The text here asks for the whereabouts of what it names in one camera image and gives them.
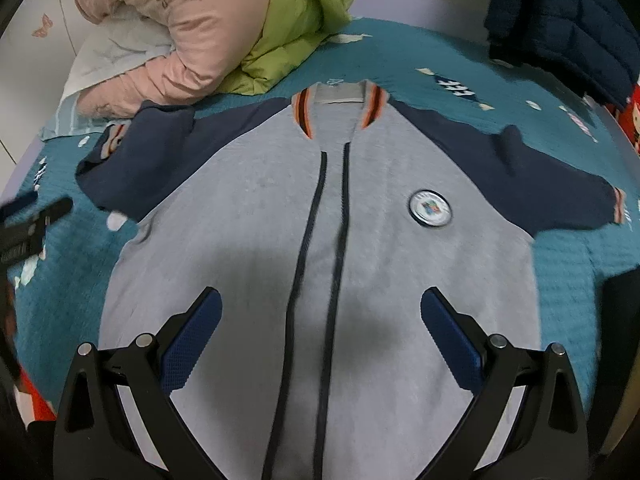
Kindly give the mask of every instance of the zipper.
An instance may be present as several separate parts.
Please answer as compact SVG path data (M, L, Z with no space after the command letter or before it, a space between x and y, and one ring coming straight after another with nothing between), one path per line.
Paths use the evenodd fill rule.
M316 444L314 447L313 475L314 480L322 480L322 462L324 460L324 441L326 438L326 418L329 405L329 389L331 368L334 358L335 320L338 314L338 296L344 269L344 253L347 248L349 231L349 152L351 143L344 145L342 154L342 224L338 233L336 246L334 275L331 284L329 309L326 316L324 332L324 355L322 357L322 373L320 375L320 397L318 399L318 415L316 418Z
M278 394L278 403L273 417L273 426L271 427L271 436L267 445L267 453L264 457L264 465L262 467L262 480L271 480L273 475L273 465L276 457L278 446L280 445L280 437L282 436L282 427L284 424L284 413L287 407L287 397L289 396L289 387L291 382L291 370L293 368L293 341L295 327L295 306L300 296L302 280L305 275L306 254L309 250L311 235L316 224L318 216L318 207L320 198L324 190L324 181L326 179L326 152L321 153L320 158L320 175L318 176L318 184L314 199L311 202L311 209L306 220L305 233L302 237L300 252L298 253L298 261L296 263L296 272L291 285L289 301L287 301L287 313L285 316L285 333L284 333L284 358L282 361L282 378L280 380L280 393Z

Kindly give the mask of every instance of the lime green jacket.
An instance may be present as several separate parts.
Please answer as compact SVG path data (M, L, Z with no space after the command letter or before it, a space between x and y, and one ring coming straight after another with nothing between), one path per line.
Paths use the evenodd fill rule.
M353 0L270 0L262 35L217 92L263 94L328 35L349 23Z

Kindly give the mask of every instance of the navy puffer jacket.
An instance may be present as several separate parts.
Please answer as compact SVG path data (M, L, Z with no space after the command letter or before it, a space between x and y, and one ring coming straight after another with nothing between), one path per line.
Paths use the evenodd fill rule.
M525 61L575 91L626 107L640 73L640 36L616 0L491 0L492 57Z

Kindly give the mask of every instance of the pin badge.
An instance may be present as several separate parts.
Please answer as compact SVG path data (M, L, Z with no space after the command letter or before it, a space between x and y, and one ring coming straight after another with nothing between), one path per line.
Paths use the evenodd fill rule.
M449 202L429 189L411 195L409 213L418 223L429 227L442 227L451 222L453 216Z

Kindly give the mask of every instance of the bed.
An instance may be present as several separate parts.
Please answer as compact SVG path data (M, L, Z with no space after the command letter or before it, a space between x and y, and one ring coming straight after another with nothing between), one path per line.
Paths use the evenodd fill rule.
M516 124L529 146L623 189L625 225L594 232L545 232L534 244L541 343L544 347L560 341L567 348L588 407L596 380L600 286L640 261L637 157L612 118L592 101L580 99L548 73L489 62L476 16L433 5L427 14L426 0L403 0L396 10L381 7L381 1L390 0L356 0L352 13L438 28L475 42L392 21L356 19L265 96L206 98L197 106L199 116L274 96L289 97L317 81L370 79L398 100L437 110L486 134ZM448 91L452 83L465 86L466 95ZM51 124L45 126L49 132ZM18 354L53 405L60 400L77 345L98 341L111 270L136 233L134 222L96 209L75 181L76 165L103 127L90 124L74 136L44 144L34 140L2 194L6 199L37 183L36 207L62 195L74 200L71 215L50 229L45 253L11 273L17 285Z

